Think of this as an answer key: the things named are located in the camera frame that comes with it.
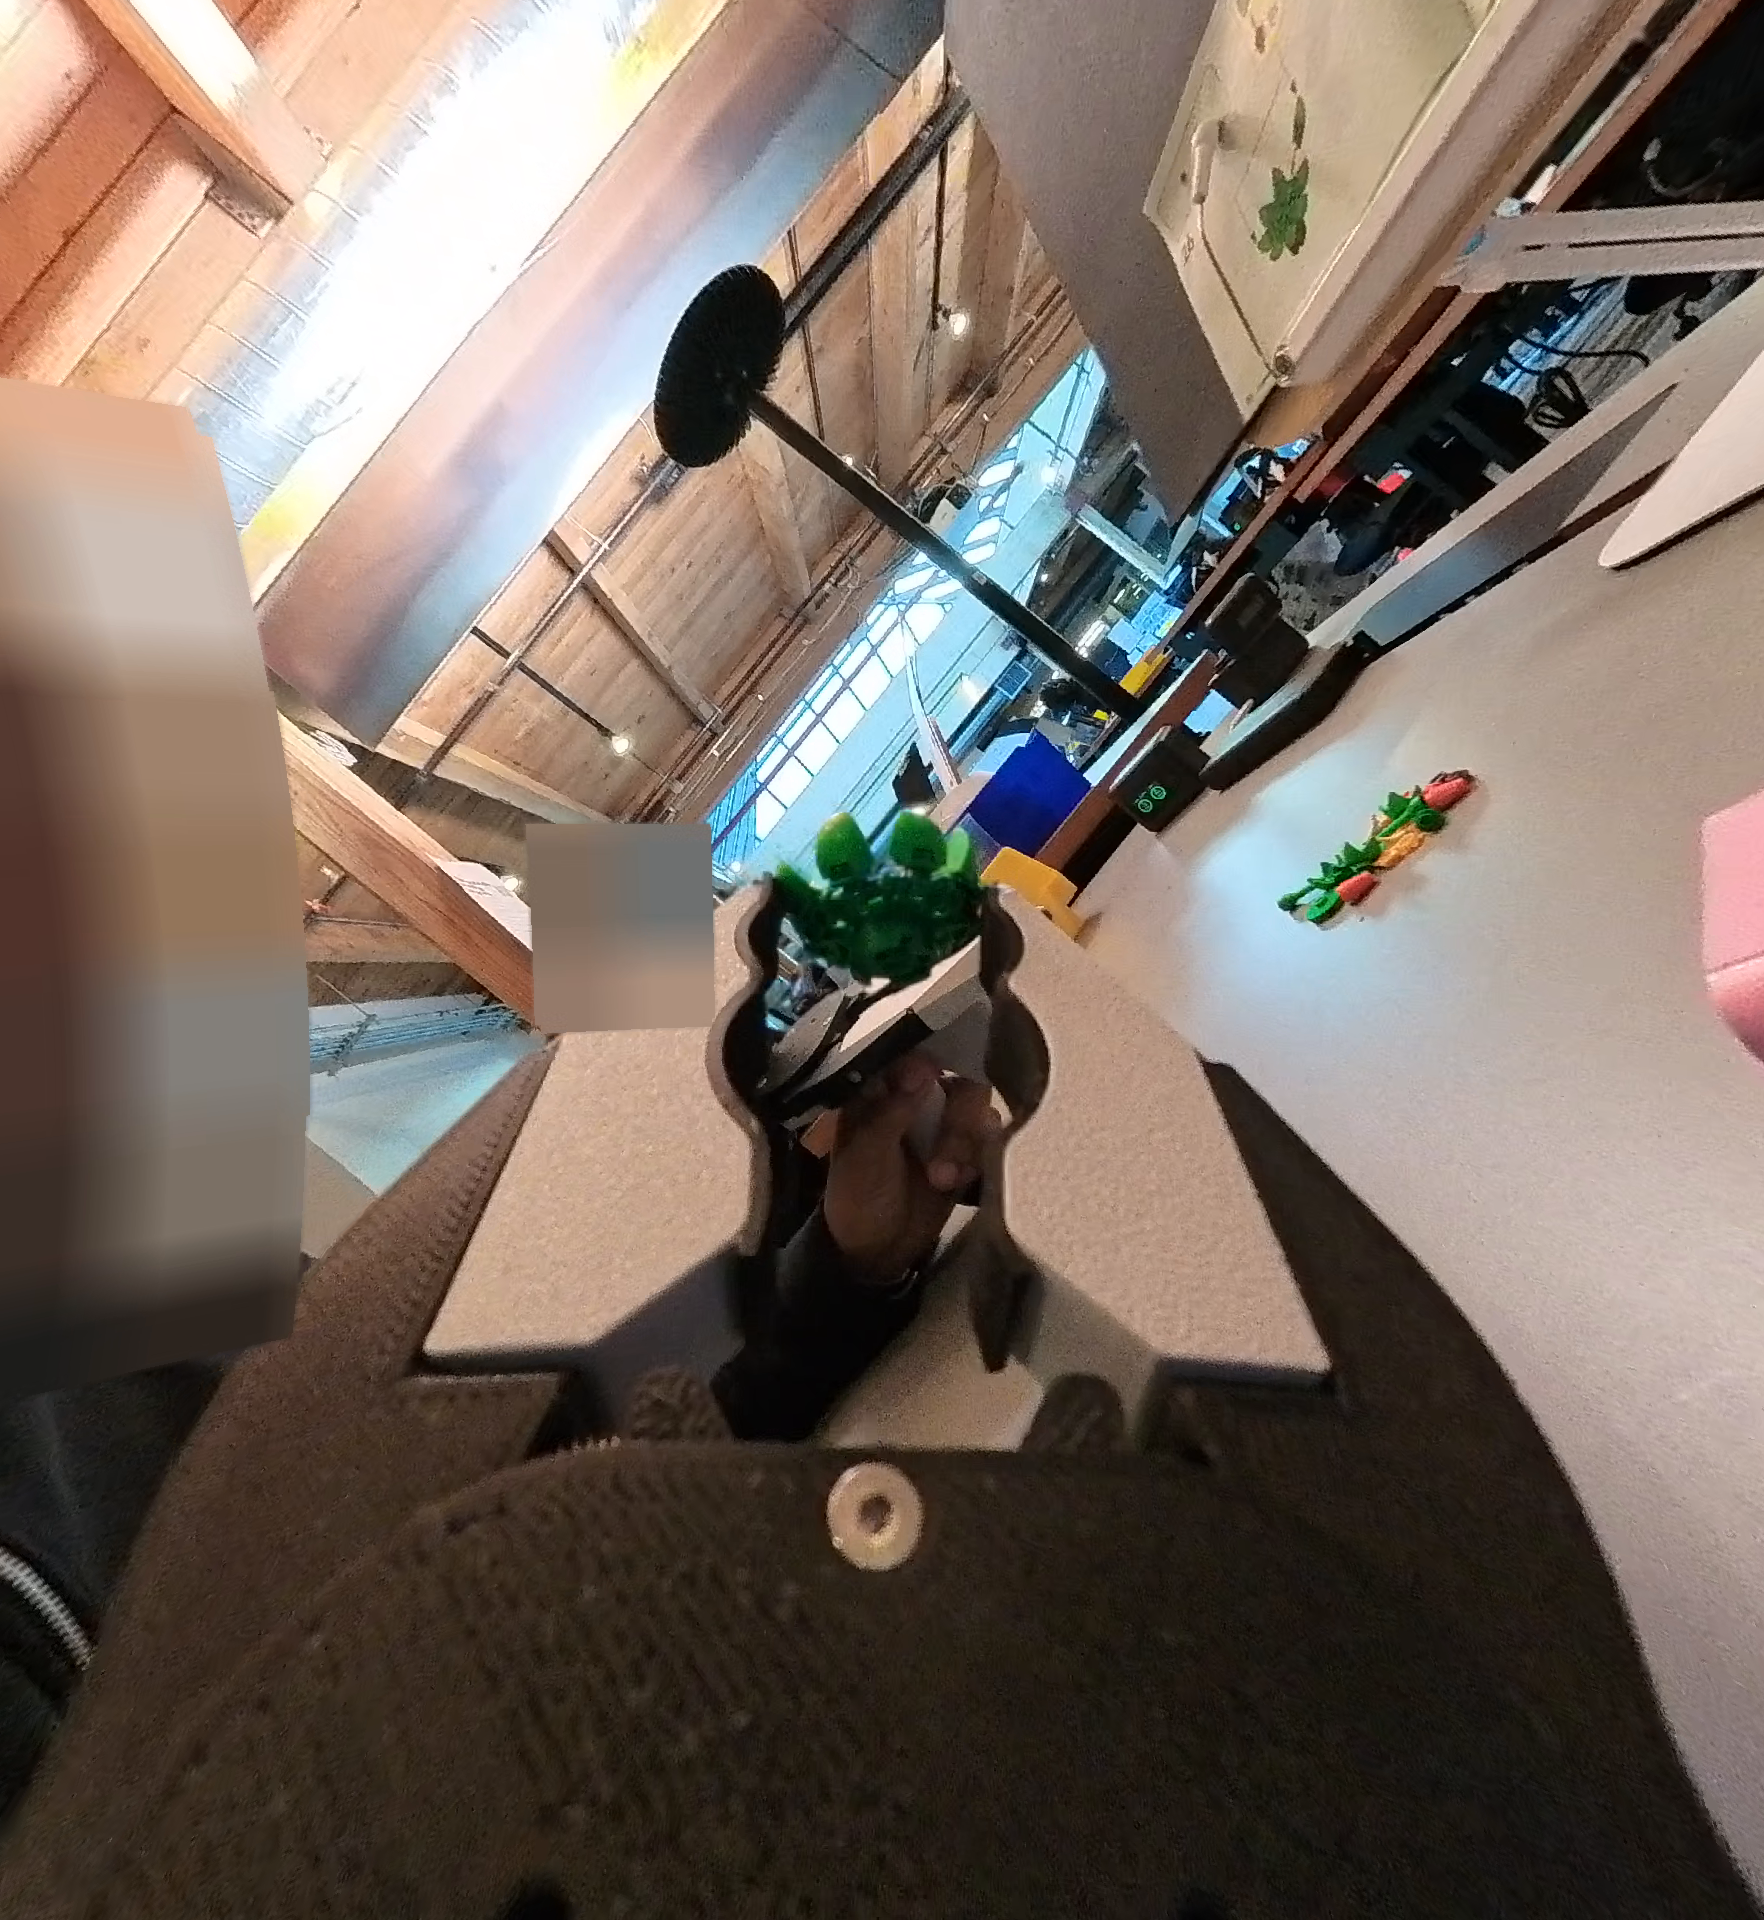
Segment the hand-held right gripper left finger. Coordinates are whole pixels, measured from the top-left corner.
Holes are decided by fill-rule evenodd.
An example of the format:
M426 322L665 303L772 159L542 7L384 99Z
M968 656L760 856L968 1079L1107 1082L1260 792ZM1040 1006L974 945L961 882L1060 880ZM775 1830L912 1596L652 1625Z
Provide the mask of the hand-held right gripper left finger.
M752 1096L781 900L714 907L709 1029L559 1036L422 1342L458 1373L711 1377L744 1345L772 1150Z

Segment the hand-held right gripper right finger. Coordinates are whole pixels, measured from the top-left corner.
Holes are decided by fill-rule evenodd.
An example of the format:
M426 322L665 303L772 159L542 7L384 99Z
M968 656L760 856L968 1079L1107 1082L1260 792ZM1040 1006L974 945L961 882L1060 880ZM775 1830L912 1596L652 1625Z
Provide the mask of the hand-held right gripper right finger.
M1037 907L980 929L1007 1109L968 1227L984 1363L1031 1380L1327 1380L1197 1052Z

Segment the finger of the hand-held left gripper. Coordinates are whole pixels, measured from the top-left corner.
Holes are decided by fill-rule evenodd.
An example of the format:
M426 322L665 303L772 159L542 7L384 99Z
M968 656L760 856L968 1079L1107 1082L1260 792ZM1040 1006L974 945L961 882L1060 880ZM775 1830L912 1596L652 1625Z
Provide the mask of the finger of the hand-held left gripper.
M990 997L978 960L942 960L924 980L870 995L844 987L781 1036L781 1126L811 1126L848 1106L898 1060L985 1079Z

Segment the green brick plant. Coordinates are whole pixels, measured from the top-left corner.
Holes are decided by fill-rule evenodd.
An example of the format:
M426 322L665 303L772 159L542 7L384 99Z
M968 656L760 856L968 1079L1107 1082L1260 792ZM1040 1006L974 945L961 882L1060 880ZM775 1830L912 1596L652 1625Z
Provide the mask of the green brick plant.
M985 886L965 827L901 812L882 845L855 816L817 832L811 870L777 863L775 896L804 955L870 986L912 986L980 936Z

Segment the pale green instruction booklet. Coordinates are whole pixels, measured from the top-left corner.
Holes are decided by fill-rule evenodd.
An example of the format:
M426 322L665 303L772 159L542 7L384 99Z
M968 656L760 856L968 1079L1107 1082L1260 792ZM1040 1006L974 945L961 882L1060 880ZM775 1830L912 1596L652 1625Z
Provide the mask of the pale green instruction booklet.
M1357 370L1660 2L1218 2L1143 213L1241 426Z

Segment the person's left forearm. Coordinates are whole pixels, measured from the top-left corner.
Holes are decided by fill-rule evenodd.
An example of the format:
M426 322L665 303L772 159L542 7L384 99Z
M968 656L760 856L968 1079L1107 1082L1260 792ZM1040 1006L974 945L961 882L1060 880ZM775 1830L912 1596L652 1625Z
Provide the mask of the person's left forearm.
M804 1443L880 1359L921 1307L928 1255L870 1269L841 1249L814 1207L772 1269L738 1355L711 1397L741 1443Z

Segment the person's left hand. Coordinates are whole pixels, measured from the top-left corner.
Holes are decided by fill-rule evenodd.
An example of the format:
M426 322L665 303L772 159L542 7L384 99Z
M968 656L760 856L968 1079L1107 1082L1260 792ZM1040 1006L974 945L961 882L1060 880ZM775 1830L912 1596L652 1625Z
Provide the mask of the person's left hand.
M952 1082L948 1139L955 1163L918 1165L902 1155L902 1099L921 1082ZM980 1200L998 1155L1003 1117L985 1079L937 1070L927 1057L902 1057L834 1115L822 1220L848 1260L887 1269L935 1255L957 1205Z

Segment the yellow storage bin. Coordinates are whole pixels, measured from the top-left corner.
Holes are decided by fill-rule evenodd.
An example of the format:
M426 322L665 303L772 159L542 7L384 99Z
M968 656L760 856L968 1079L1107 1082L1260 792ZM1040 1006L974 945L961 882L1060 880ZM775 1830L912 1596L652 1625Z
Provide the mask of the yellow storage bin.
M1075 905L1081 889L1048 863L1015 847L1000 847L990 856L980 882L985 889L1010 892L1064 932L1064 936L1081 939L1085 926Z

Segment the blue storage bin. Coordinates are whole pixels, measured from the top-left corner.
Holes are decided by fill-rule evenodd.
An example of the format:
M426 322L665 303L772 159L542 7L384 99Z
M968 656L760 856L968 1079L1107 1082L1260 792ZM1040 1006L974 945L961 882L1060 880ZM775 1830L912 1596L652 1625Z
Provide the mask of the blue storage bin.
M985 877L1003 850L1040 856L1085 795L1085 776L1048 737L1028 730L994 739L990 765L965 779L957 816L974 847L974 870Z

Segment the black device with green display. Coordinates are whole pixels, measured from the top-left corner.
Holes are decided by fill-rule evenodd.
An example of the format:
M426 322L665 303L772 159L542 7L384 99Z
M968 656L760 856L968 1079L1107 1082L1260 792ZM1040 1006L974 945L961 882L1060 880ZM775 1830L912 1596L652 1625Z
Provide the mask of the black device with green display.
M1124 816L1160 833L1207 789L1210 753L1183 723L1137 739L1110 776L1110 799Z

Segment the black charger block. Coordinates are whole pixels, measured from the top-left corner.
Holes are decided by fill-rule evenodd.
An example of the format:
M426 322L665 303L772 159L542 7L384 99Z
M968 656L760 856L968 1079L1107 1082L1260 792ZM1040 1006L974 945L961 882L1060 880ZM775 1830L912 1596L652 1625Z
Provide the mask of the black charger block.
M1310 642L1266 580L1241 576L1204 620L1204 649L1214 656L1210 692L1241 709L1274 697L1298 675Z

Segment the black pole lamp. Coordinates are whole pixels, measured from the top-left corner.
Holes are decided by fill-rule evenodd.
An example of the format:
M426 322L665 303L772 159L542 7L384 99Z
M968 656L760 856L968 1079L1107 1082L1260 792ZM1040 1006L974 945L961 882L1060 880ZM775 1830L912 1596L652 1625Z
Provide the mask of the black pole lamp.
M654 383L654 437L684 469L717 465L760 422L781 445L845 490L871 519L921 555L937 575L990 607L1018 639L1070 677L1100 710L1143 717L1143 697L1097 670L1031 606L994 582L862 469L772 400L784 355L784 293L757 265L711 277L677 320Z

